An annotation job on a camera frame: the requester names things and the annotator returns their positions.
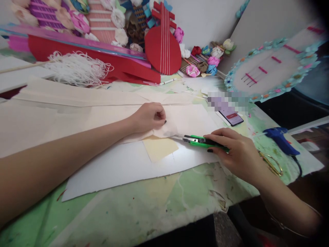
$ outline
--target table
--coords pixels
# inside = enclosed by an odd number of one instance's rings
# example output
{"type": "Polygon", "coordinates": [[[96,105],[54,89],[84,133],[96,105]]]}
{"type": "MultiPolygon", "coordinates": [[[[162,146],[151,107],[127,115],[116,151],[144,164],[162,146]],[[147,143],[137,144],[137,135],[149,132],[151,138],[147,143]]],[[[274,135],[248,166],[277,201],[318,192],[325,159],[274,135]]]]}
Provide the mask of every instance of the table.
{"type": "MultiPolygon", "coordinates": [[[[169,84],[161,88],[122,85],[132,91],[161,91],[169,89],[169,84]]],[[[206,107],[200,96],[193,103],[206,107]]],[[[249,113],[251,117],[244,117],[244,123],[232,128],[242,134],[257,135],[278,126],[253,103],[249,103],[249,113]]],[[[285,137],[301,152],[298,160],[303,175],[323,167],[290,135],[285,137]]],[[[281,164],[285,184],[298,177],[295,162],[272,139],[259,136],[254,142],[259,150],[281,164]]],[[[259,195],[248,183],[226,176],[219,163],[203,164],[62,203],[60,197],[65,186],[66,182],[62,183],[0,232],[0,246],[134,246],[259,195]]]]}

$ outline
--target smartphone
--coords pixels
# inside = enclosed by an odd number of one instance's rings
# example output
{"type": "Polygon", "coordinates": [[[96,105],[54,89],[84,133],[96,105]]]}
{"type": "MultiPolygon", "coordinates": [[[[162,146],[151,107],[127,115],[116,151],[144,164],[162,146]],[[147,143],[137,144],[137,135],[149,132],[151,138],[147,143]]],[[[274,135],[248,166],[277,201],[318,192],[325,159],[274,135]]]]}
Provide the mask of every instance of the smartphone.
{"type": "Polygon", "coordinates": [[[231,110],[220,110],[219,113],[232,125],[238,125],[243,122],[243,119],[235,112],[231,110]]]}

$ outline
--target white wall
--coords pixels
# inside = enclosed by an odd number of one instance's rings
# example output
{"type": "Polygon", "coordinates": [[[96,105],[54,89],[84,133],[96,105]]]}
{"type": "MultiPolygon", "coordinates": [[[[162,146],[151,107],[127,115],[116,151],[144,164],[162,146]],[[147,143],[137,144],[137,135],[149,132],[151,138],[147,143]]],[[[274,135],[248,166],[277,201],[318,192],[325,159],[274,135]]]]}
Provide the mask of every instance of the white wall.
{"type": "Polygon", "coordinates": [[[236,23],[235,13],[245,0],[167,0],[177,26],[185,33],[186,49],[203,47],[229,38],[236,23]]]}
{"type": "Polygon", "coordinates": [[[316,18],[304,0],[250,0],[231,36],[237,48],[218,69],[227,74],[250,50],[275,38],[291,38],[316,18]]]}

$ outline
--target wooden craft piece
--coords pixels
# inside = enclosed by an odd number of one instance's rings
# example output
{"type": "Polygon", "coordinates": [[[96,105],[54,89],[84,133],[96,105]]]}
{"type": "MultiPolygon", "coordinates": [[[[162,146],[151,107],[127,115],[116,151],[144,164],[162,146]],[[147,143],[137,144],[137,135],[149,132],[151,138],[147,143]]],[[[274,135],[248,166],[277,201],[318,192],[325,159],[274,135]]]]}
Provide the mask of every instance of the wooden craft piece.
{"type": "Polygon", "coordinates": [[[154,2],[152,15],[160,19],[160,26],[153,27],[145,37],[145,53],[153,67],[162,74],[172,75],[181,66],[181,50],[175,37],[170,32],[170,27],[176,28],[176,24],[170,19],[175,15],[169,12],[164,4],[154,2]]]}

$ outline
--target wooden stick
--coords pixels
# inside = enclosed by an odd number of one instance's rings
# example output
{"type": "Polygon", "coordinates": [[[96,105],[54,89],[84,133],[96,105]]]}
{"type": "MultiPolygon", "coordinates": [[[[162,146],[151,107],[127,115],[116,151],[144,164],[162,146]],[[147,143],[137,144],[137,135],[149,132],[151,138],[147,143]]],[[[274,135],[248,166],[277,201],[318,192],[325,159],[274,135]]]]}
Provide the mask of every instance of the wooden stick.
{"type": "Polygon", "coordinates": [[[27,68],[31,68],[31,67],[36,67],[36,66],[44,65],[44,64],[49,63],[49,62],[54,62],[54,61],[50,61],[49,60],[49,61],[46,61],[46,62],[33,63],[33,64],[29,64],[29,65],[25,65],[25,66],[20,66],[20,67],[16,67],[16,68],[1,70],[0,71],[0,74],[11,72],[11,71],[16,71],[16,70],[21,70],[21,69],[27,69],[27,68]]]}

